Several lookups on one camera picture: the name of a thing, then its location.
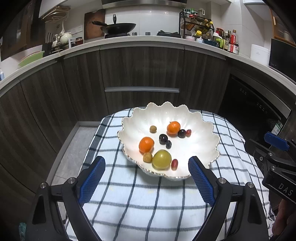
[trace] human hand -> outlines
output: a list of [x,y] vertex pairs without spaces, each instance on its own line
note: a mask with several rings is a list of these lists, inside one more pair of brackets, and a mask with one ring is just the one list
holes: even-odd
[[279,204],[279,212],[272,227],[273,235],[280,235],[294,215],[296,215],[296,206],[282,199]]

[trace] pan handle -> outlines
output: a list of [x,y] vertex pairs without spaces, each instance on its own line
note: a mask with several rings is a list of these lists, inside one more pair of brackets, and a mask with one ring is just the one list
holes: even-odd
[[105,24],[105,23],[102,23],[102,22],[99,22],[99,21],[92,21],[92,24],[99,25],[99,26],[104,26],[104,27],[108,26],[108,24]]
[[116,24],[116,14],[113,14],[113,23]]

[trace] cutting board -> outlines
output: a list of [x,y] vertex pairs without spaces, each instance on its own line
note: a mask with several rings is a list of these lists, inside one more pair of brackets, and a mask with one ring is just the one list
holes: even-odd
[[105,34],[102,32],[101,27],[92,24],[92,21],[105,22],[105,9],[100,9],[96,12],[87,12],[84,15],[84,39],[93,39],[103,37]]

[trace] baseboard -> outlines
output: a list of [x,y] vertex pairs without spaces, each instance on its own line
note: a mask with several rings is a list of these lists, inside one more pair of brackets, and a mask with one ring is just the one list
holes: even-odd
[[101,123],[100,121],[79,121],[79,126],[87,126],[87,127],[98,127]]
[[65,154],[65,152],[66,152],[66,150],[67,150],[67,148],[69,146],[69,144],[70,144],[70,142],[72,141],[74,135],[76,134],[79,126],[80,126],[79,122],[77,122],[75,124],[75,126],[73,127],[73,129],[71,130],[70,134],[68,135],[67,139],[65,140],[62,148],[60,149],[60,151],[59,151],[59,153],[58,153],[58,155],[57,155],[57,157],[56,157],[56,159],[55,159],[55,161],[54,161],[54,163],[52,165],[52,168],[51,168],[51,170],[50,170],[50,172],[48,174],[47,180],[46,180],[46,182],[49,185],[51,185],[52,180],[54,178],[54,175],[55,175],[55,173],[56,173],[56,171],[57,171],[57,169],[59,167],[59,164],[60,164],[60,162],[61,162],[61,160],[62,160],[62,158],[63,158],[63,156],[64,156],[64,154]]

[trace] tangerine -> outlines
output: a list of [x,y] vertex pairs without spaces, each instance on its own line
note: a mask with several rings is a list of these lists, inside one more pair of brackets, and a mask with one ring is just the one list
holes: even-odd
[[172,121],[167,126],[167,131],[170,135],[176,135],[180,129],[181,125],[177,121]]
[[154,146],[154,140],[150,137],[144,137],[139,143],[139,150],[142,153],[150,152]]

